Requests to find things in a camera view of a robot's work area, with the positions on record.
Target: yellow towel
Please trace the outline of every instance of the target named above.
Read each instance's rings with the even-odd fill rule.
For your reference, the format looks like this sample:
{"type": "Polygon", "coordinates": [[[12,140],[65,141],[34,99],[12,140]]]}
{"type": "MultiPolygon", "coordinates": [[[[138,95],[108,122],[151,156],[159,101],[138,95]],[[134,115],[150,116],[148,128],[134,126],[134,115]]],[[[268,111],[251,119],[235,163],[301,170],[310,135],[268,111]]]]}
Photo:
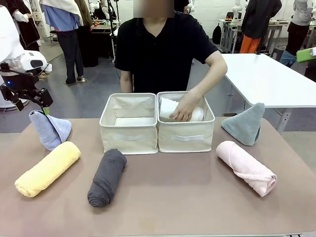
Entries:
{"type": "Polygon", "coordinates": [[[16,189],[32,198],[46,189],[79,158],[81,152],[72,142],[64,142],[32,169],[15,181],[16,189]]]}

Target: rolled towel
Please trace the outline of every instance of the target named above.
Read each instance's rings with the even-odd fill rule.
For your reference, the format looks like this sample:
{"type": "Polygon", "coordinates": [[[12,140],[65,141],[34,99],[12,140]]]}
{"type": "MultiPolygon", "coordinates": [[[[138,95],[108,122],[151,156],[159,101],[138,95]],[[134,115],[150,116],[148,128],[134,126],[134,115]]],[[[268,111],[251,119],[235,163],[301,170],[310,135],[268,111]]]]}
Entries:
{"type": "Polygon", "coordinates": [[[216,154],[262,197],[277,184],[277,176],[235,142],[222,142],[216,154]]]}
{"type": "Polygon", "coordinates": [[[15,181],[16,189],[32,198],[46,189],[79,158],[81,152],[72,142],[64,142],[15,181]]]}
{"type": "MultiPolygon", "coordinates": [[[[159,117],[163,119],[170,120],[170,115],[173,114],[173,112],[176,110],[179,102],[169,100],[166,98],[160,99],[160,113],[159,117]]],[[[204,118],[204,111],[200,107],[196,107],[192,112],[192,118],[190,122],[194,121],[203,121],[204,118]]]]}
{"type": "Polygon", "coordinates": [[[91,206],[104,207],[112,201],[127,160],[117,149],[105,152],[88,192],[91,206]]]}

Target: orange pants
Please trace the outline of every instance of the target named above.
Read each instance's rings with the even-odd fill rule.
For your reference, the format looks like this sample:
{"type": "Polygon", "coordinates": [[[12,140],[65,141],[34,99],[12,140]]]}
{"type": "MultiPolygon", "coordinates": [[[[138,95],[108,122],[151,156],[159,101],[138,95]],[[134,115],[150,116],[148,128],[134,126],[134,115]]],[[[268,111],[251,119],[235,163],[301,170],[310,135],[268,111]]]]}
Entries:
{"type": "Polygon", "coordinates": [[[252,39],[244,35],[240,53],[255,53],[259,43],[260,43],[260,38],[252,39]]]}

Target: hand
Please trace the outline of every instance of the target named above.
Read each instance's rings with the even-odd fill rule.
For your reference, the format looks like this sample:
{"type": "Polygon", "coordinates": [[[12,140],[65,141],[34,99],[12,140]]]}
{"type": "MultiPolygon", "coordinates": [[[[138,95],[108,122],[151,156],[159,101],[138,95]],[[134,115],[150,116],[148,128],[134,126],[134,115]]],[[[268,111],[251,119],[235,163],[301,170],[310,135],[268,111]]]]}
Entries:
{"type": "Polygon", "coordinates": [[[195,91],[190,90],[180,100],[176,110],[170,115],[171,119],[175,119],[180,122],[188,122],[192,118],[192,112],[198,105],[198,102],[202,96],[199,96],[195,91]]]}

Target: dark gray towel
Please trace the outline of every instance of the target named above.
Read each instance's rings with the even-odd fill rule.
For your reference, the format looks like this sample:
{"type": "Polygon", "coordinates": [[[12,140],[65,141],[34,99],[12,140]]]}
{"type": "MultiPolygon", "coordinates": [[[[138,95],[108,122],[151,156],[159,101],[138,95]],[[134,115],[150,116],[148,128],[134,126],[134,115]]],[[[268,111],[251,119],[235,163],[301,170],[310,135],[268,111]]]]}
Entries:
{"type": "Polygon", "coordinates": [[[126,163],[126,157],[117,149],[105,152],[88,192],[88,201],[92,206],[110,204],[126,163]]]}

